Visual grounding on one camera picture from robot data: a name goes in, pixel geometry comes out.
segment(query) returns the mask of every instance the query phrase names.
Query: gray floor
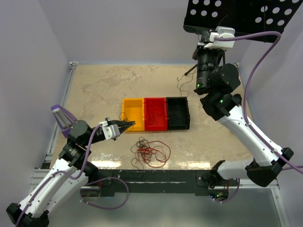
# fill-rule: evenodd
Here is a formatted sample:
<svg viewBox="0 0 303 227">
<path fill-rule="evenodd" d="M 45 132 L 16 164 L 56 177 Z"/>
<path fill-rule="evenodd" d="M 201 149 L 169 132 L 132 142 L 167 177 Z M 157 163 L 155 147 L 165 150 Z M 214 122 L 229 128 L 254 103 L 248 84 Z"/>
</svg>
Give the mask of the gray floor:
<svg viewBox="0 0 303 227">
<path fill-rule="evenodd" d="M 176 97 L 177 78 L 192 65 L 79 65 L 71 84 L 66 108 L 91 127 L 106 117 L 118 119 L 123 98 Z M 195 79 L 184 77 L 183 90 L 189 91 L 190 129 L 184 131 L 126 132 L 117 141 L 103 141 L 92 145 L 91 161 L 98 168 L 135 169 L 131 165 L 134 154 L 130 148 L 140 136 L 148 141 L 160 140 L 171 149 L 171 156 L 162 169 L 211 169 L 218 161 L 245 160 L 251 154 L 224 126 L 215 122 L 202 109 L 200 96 L 195 92 Z M 243 96 L 242 85 L 235 93 Z M 55 146 L 52 164 L 66 144 L 61 133 Z M 152 166 L 162 163 L 151 161 Z"/>
<path fill-rule="evenodd" d="M 99 198 L 113 206 L 124 193 Z M 60 207 L 49 227 L 280 227 L 270 189 L 242 189 L 226 204 L 191 194 L 131 194 L 117 210 L 99 210 L 80 203 L 78 193 Z"/>
</svg>

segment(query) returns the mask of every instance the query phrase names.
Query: table surface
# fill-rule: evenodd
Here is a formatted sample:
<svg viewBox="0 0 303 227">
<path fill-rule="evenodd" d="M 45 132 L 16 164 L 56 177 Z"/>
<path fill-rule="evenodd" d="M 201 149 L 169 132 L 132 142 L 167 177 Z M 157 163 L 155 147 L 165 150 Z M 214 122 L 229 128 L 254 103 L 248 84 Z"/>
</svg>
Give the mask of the table surface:
<svg viewBox="0 0 303 227">
<path fill-rule="evenodd" d="M 123 98 L 176 97 L 177 78 L 192 65 L 79 65 L 71 84 L 66 109 L 91 127 L 106 117 L 118 120 Z M 171 156 L 161 169 L 211 169 L 219 160 L 229 161 L 251 158 L 251 154 L 238 139 L 220 123 L 208 116 L 194 93 L 196 74 L 183 77 L 182 90 L 189 91 L 188 107 L 190 129 L 185 131 L 125 132 L 117 141 L 101 141 L 91 147 L 91 161 L 98 168 L 136 169 L 131 160 L 131 146 L 140 136 L 148 141 L 160 140 L 169 145 Z M 244 96 L 242 85 L 234 94 Z M 66 139 L 61 133 L 54 149 L 51 166 L 58 158 Z M 160 166 L 154 160 L 151 165 Z M 144 164 L 144 169 L 152 169 Z"/>
</svg>

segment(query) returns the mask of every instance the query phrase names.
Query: red string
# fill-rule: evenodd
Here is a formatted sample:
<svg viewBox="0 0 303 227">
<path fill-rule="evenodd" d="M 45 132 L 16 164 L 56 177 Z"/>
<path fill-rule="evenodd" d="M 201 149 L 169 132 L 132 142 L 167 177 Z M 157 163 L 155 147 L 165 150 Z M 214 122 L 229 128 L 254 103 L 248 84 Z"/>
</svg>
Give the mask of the red string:
<svg viewBox="0 0 303 227">
<path fill-rule="evenodd" d="M 142 165 L 143 169 L 144 169 L 144 166 L 142 163 L 145 163 L 146 165 L 148 165 L 149 167 L 152 167 L 152 168 L 161 168 L 161 167 L 165 166 L 168 159 L 170 158 L 170 154 L 171 154 L 170 147 L 159 140 L 149 142 L 144 137 L 140 137 L 140 138 L 139 138 L 139 141 L 136 142 L 136 144 L 131 147 L 131 152 L 133 152 L 135 155 L 135 157 L 131 161 L 132 166 L 139 169 L 137 166 L 135 166 L 135 164 L 137 164 L 137 162 L 139 162 Z M 169 154 L 168 155 L 166 154 L 163 146 L 159 146 L 159 145 L 156 145 L 154 147 L 150 146 L 152 143 L 156 143 L 156 142 L 161 143 L 164 146 L 166 146 L 169 150 Z M 152 157 L 155 157 L 155 159 L 158 162 L 162 163 L 162 165 L 152 166 L 150 164 Z"/>
<path fill-rule="evenodd" d="M 152 101 L 149 103 L 149 115 L 147 117 L 148 125 L 158 124 L 159 117 L 163 116 L 163 111 L 159 105 L 159 103 Z"/>
<path fill-rule="evenodd" d="M 225 181 L 225 185 L 224 185 L 223 191 L 225 190 L 226 186 L 227 186 L 227 190 L 228 190 L 229 189 L 229 181 Z"/>
</svg>

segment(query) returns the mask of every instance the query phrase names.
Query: red bin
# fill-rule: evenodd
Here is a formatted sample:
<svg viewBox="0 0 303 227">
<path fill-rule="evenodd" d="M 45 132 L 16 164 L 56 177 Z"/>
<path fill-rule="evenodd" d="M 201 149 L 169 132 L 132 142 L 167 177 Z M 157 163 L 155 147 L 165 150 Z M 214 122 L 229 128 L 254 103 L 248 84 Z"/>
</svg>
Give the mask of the red bin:
<svg viewBox="0 0 303 227">
<path fill-rule="evenodd" d="M 167 130 L 166 98 L 144 99 L 144 129 L 145 131 Z"/>
</svg>

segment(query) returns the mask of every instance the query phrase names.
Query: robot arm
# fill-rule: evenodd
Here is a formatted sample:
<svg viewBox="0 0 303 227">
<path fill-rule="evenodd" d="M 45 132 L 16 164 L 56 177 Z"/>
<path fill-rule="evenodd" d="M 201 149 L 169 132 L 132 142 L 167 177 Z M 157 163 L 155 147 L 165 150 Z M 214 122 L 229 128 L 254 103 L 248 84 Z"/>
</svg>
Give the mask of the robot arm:
<svg viewBox="0 0 303 227">
<path fill-rule="evenodd" d="M 47 176 L 19 204 L 12 203 L 7 208 L 11 221 L 14 224 L 19 222 L 19 227 L 48 226 L 48 218 L 74 192 L 85 186 L 89 176 L 98 170 L 92 163 L 86 161 L 81 172 L 87 153 L 83 148 L 89 144 L 91 136 L 93 136 L 92 143 L 116 140 L 121 133 L 134 124 L 135 122 L 111 121 L 106 118 L 100 123 L 100 128 L 92 129 L 85 121 L 72 122 L 68 129 L 67 144 Z"/>
<path fill-rule="evenodd" d="M 200 101 L 205 112 L 215 121 L 229 129 L 253 155 L 253 159 L 228 162 L 220 161 L 213 167 L 213 183 L 229 180 L 231 178 L 249 178 L 259 186 L 266 187 L 282 171 L 285 162 L 274 151 L 289 160 L 293 151 L 282 148 L 270 140 L 249 119 L 246 124 L 241 107 L 241 96 L 231 95 L 241 83 L 239 72 L 232 64 L 219 66 L 224 51 L 233 47 L 234 41 L 216 41 L 215 37 L 234 37 L 235 30 L 229 27 L 217 27 L 216 31 L 205 32 L 202 42 L 197 44 L 193 58 L 197 63 L 196 89 L 198 95 L 207 94 Z M 260 134 L 266 142 L 271 144 L 271 150 L 253 129 Z"/>
</svg>

